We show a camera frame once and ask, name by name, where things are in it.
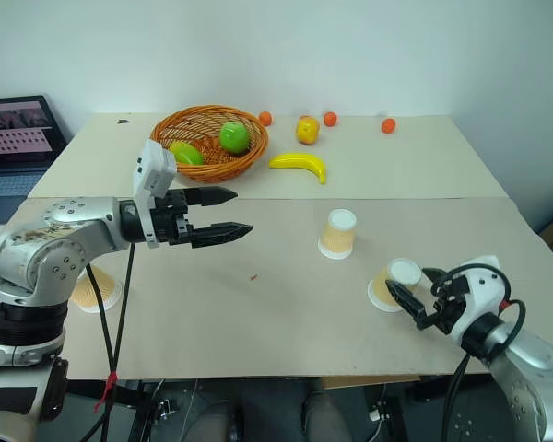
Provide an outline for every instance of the table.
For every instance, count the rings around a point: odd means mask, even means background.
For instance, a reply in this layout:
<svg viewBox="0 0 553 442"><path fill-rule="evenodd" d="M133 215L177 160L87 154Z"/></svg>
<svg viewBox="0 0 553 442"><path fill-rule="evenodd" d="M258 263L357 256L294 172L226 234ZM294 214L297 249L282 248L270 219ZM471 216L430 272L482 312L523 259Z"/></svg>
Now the table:
<svg viewBox="0 0 553 442"><path fill-rule="evenodd" d="M38 218L53 201L27 200L11 224ZM355 250L341 262L316 244L336 207L359 220ZM498 255L512 297L527 305L526 327L553 343L553 255L507 198L236 199L194 207L189 219L199 227L240 221L254 230L215 248L137 247L121 378L450 373L462 351L446 336L418 331L404 312L384 313L367 298L367 283L397 256L450 268ZM126 253L95 263L123 279ZM427 287L416 293L430 308ZM112 328L119 310L108 312ZM70 303L66 328L69 377L105 378L98 315Z"/></svg>
<svg viewBox="0 0 553 442"><path fill-rule="evenodd" d="M95 114L29 197L133 195L135 160L160 113ZM119 124L124 119L129 123ZM507 197L449 117L397 119L394 134L381 132L381 119L341 117L322 127L315 145L295 139L297 117L276 116L268 128L266 153L240 177L225 184L241 198L401 199ZM308 171L268 169L270 157L310 152L327 167L320 185ZM174 187L200 185L179 176Z"/></svg>

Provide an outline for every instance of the fruit basket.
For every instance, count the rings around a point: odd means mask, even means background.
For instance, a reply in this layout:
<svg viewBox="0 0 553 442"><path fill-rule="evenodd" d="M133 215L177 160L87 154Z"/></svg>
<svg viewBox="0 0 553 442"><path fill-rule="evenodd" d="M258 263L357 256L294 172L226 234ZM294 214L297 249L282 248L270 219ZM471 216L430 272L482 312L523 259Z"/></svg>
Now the fruit basket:
<svg viewBox="0 0 553 442"><path fill-rule="evenodd" d="M242 155L221 148L219 131L225 122L241 122L248 130L250 142ZM226 106L196 106L181 110L159 122L150 138L165 149L173 141L184 141L196 147L205 164L177 163L183 175L202 182L218 182L237 177L258 159L268 146L268 132L253 115Z"/></svg>

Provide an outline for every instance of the robotic arm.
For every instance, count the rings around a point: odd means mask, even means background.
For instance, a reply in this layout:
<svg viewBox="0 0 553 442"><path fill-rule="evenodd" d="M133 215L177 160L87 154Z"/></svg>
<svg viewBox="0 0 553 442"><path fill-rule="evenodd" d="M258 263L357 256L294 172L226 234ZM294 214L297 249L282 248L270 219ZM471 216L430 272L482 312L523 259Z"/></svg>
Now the robotic arm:
<svg viewBox="0 0 553 442"><path fill-rule="evenodd" d="M511 407L514 440L553 442L553 345L522 329L504 348L514 326L498 316L510 292L499 268L484 256L448 273L422 269L437 297L431 315L403 285L386 284L419 329L435 325L488 366Z"/></svg>
<svg viewBox="0 0 553 442"><path fill-rule="evenodd" d="M61 412L67 362L61 353L67 301L92 260L131 243L223 244L252 230L238 223L194 228L193 204L237 196L220 187L171 190L172 154L148 140L134 173L131 200L72 198L49 207L40 222L0 235L0 441L35 440L37 423Z"/></svg>

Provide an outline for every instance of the laptop keyboard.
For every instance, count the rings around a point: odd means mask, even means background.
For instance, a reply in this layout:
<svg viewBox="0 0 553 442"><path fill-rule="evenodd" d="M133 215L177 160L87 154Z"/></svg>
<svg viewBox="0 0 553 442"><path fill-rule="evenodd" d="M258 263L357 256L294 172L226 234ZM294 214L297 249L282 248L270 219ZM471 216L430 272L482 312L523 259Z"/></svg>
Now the laptop keyboard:
<svg viewBox="0 0 553 442"><path fill-rule="evenodd" d="M0 196L28 195L42 175L38 172L0 176Z"/></svg>

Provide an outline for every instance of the cup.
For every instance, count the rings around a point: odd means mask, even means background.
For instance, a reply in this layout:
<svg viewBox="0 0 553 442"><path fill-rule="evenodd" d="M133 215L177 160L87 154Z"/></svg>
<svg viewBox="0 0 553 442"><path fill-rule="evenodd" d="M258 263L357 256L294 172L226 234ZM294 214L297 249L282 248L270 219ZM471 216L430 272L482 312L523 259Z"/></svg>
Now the cup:
<svg viewBox="0 0 553 442"><path fill-rule="evenodd" d="M367 293L371 302L383 311L390 313L402 310L389 293L386 280L391 279L413 290L422 279L422 270L407 258L395 258L369 282Z"/></svg>
<svg viewBox="0 0 553 442"><path fill-rule="evenodd" d="M357 217L347 209L330 212L324 231L318 240L320 252L333 260L343 260L352 253Z"/></svg>
<svg viewBox="0 0 553 442"><path fill-rule="evenodd" d="M92 272L94 273L94 278L99 286L100 294L102 296L102 305L104 306L104 309L107 310L114 306L121 298L123 284L121 284L120 281L115 281L110 275L106 274L95 265L92 266ZM74 292L72 292L70 300L87 313L99 312L99 303L96 299L96 292L92 287L92 283L86 273L86 269L84 269L77 278L76 287L74 288Z"/></svg>

